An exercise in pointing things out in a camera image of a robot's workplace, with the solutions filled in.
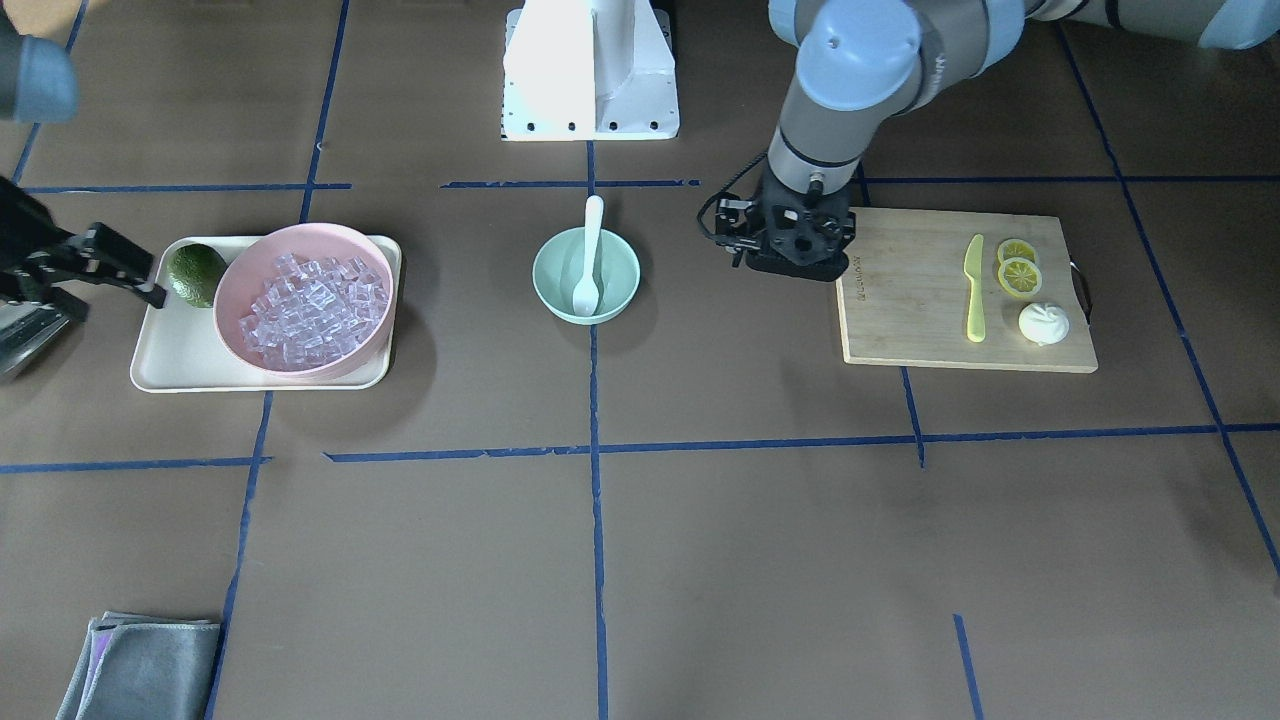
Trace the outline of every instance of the gray towel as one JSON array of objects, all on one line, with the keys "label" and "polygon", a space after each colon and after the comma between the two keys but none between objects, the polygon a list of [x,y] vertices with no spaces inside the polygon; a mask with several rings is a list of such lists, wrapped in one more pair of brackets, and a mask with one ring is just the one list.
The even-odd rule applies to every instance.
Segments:
[{"label": "gray towel", "polygon": [[90,621],[56,720],[198,720],[218,632],[207,620],[124,612]]}]

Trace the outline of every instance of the white spoon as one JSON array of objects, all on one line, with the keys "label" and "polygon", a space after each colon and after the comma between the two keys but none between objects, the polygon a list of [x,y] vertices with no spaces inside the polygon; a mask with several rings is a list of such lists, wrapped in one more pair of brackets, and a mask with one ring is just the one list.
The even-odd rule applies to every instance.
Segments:
[{"label": "white spoon", "polygon": [[595,251],[600,243],[600,223],[604,220],[604,199],[593,195],[586,199],[586,219],[582,223],[586,246],[582,247],[582,279],[573,286],[573,314],[584,318],[595,315],[600,305],[600,288],[595,286]]}]

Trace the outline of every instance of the knife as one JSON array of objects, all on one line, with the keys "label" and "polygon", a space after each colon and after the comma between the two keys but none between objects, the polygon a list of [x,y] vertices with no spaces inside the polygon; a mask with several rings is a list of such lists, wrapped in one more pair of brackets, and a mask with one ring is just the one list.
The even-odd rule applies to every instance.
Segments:
[{"label": "knife", "polygon": [[964,274],[969,278],[969,323],[965,334],[970,342],[987,340],[987,318],[982,314],[982,234],[973,236],[964,254]]}]

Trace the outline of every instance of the knife handle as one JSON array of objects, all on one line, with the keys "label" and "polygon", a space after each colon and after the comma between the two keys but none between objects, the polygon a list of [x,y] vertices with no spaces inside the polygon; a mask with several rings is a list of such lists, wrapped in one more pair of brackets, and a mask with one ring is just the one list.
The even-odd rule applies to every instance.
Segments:
[{"label": "knife handle", "polygon": [[974,278],[969,278],[969,324],[965,334],[970,342],[987,340],[987,318],[982,313],[982,286]]}]

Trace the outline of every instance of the cutting board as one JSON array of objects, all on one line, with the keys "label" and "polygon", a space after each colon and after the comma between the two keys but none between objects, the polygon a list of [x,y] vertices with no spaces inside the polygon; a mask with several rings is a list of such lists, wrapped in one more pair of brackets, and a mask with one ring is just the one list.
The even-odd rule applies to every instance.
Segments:
[{"label": "cutting board", "polygon": [[[836,284],[846,363],[1041,373],[1098,369],[1057,218],[882,208],[856,213],[858,236],[846,250],[849,270]],[[965,337],[964,255],[975,233],[986,236],[983,342]],[[1032,300],[1014,299],[996,281],[996,247],[1010,237],[1030,242],[1039,255],[1043,287]],[[1071,322],[1066,340],[1039,347],[1023,337],[1018,315],[1033,301],[1066,310]]]}]

